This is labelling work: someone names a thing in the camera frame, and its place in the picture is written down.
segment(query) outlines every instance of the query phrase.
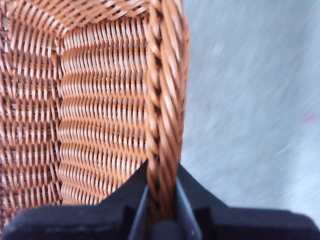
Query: tan wicker weave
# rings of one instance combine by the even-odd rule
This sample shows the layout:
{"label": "tan wicker weave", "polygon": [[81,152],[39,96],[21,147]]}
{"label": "tan wicker weave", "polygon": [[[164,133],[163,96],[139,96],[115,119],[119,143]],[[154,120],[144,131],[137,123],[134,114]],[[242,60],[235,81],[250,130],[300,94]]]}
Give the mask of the tan wicker weave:
{"label": "tan wicker weave", "polygon": [[20,210],[97,204],[148,159],[173,216],[188,73],[181,0],[0,0],[1,229]]}

